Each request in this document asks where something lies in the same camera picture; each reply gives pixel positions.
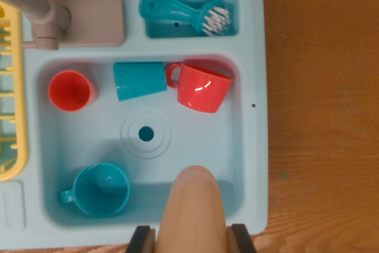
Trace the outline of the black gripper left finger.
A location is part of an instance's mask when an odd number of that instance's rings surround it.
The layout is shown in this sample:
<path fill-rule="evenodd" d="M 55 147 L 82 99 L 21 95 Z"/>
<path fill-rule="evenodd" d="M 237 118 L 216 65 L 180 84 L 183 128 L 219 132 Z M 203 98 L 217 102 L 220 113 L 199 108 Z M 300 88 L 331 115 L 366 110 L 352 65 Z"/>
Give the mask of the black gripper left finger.
<path fill-rule="evenodd" d="M 127 246 L 126 253 L 153 253 L 156 231 L 150 226 L 138 226 Z"/>

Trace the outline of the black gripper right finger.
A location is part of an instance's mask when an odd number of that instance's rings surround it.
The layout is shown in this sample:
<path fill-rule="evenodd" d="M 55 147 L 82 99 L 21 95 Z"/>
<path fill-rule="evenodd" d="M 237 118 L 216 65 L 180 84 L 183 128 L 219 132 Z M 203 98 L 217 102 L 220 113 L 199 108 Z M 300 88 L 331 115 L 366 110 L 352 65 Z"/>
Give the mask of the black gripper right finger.
<path fill-rule="evenodd" d="M 237 223 L 227 227 L 229 252 L 257 253 L 245 224 Z"/>

